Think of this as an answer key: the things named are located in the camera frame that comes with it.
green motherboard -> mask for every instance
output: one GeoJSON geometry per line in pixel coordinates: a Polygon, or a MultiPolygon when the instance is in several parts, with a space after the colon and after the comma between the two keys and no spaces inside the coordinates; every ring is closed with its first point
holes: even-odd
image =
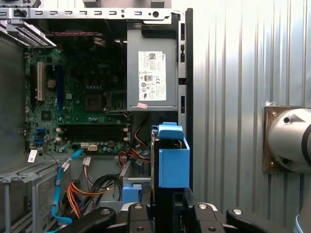
{"type": "Polygon", "coordinates": [[[130,143],[121,48],[64,53],[25,49],[26,146],[117,154],[130,143]]]}

warning label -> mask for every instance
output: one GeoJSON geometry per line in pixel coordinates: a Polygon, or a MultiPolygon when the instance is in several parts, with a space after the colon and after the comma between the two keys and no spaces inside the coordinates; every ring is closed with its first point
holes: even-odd
{"type": "Polygon", "coordinates": [[[166,56],[138,52],[139,101],[166,100],[166,56]]]}

pcie slot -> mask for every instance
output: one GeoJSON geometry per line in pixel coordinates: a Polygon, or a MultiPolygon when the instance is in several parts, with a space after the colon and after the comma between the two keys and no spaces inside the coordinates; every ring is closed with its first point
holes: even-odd
{"type": "Polygon", "coordinates": [[[127,137],[128,129],[126,125],[82,125],[82,124],[68,124],[59,125],[62,130],[63,140],[70,141],[123,141],[127,137]]]}
{"type": "Polygon", "coordinates": [[[36,90],[36,67],[35,65],[30,65],[30,76],[29,76],[29,89],[30,89],[30,105],[32,111],[35,110],[35,90],[36,90]]]}
{"type": "Polygon", "coordinates": [[[45,65],[37,63],[37,100],[45,101],[45,65]]]}
{"type": "Polygon", "coordinates": [[[63,108],[63,96],[64,96],[64,71],[62,65],[56,66],[56,91],[57,91],[57,109],[58,113],[62,113],[63,108]]]}

small chip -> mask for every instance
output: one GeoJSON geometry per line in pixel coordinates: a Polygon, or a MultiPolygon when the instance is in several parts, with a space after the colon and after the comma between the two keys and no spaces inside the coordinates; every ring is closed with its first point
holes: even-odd
{"type": "Polygon", "coordinates": [[[51,120],[51,112],[50,111],[42,111],[41,112],[41,120],[42,121],[50,121],[51,120]]]}
{"type": "Polygon", "coordinates": [[[86,112],[102,112],[103,97],[101,94],[86,94],[85,95],[85,111],[86,112]]]}
{"type": "Polygon", "coordinates": [[[71,93],[66,93],[66,99],[71,100],[72,99],[72,94],[71,93]]]}

bolt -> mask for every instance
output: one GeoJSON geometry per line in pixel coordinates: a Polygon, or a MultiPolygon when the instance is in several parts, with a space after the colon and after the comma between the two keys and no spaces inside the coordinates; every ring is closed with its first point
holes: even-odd
{"type": "Polygon", "coordinates": [[[108,215],[110,213],[110,211],[108,209],[103,209],[101,211],[101,215],[108,215]]]}
{"type": "Polygon", "coordinates": [[[141,209],[142,205],[141,204],[137,204],[136,206],[134,206],[135,209],[141,209]]]}
{"type": "Polygon", "coordinates": [[[204,205],[204,204],[200,204],[200,205],[199,205],[199,208],[204,210],[204,209],[206,209],[206,208],[207,208],[207,206],[206,206],[206,205],[204,205]]]}
{"type": "Polygon", "coordinates": [[[242,212],[241,210],[237,210],[237,209],[233,210],[233,212],[234,212],[236,215],[241,215],[241,214],[243,214],[243,212],[242,212]]]}
{"type": "Polygon", "coordinates": [[[215,231],[216,231],[216,228],[214,228],[214,227],[209,227],[208,230],[209,230],[210,232],[215,232],[215,231]]]}

